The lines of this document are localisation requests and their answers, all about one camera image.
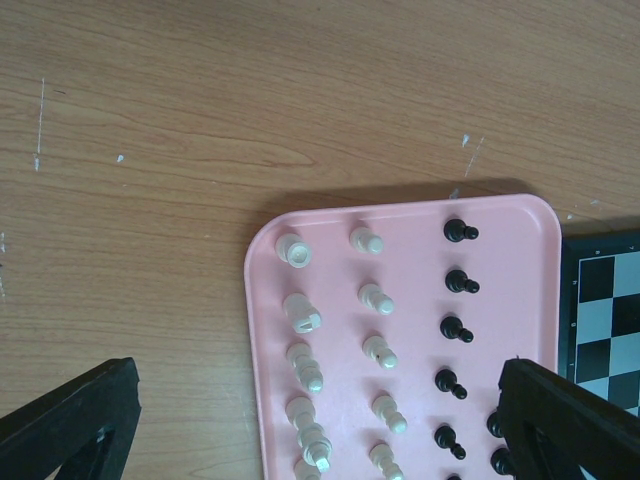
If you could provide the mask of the black king chess piece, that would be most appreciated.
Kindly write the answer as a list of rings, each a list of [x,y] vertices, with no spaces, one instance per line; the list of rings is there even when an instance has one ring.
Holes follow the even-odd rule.
[[[498,412],[492,412],[487,418],[486,422],[487,429],[489,433],[495,438],[503,438],[504,434],[499,422]]]

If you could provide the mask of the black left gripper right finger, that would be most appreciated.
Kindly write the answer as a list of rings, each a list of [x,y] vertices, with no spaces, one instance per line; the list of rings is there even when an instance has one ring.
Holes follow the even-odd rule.
[[[639,477],[637,417],[528,359],[506,361],[498,386],[510,477]]]

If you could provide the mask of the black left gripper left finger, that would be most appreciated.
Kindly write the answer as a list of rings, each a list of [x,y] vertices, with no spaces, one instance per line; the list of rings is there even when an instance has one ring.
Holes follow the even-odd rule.
[[[110,359],[1,419],[3,479],[119,479],[141,414],[133,358]]]

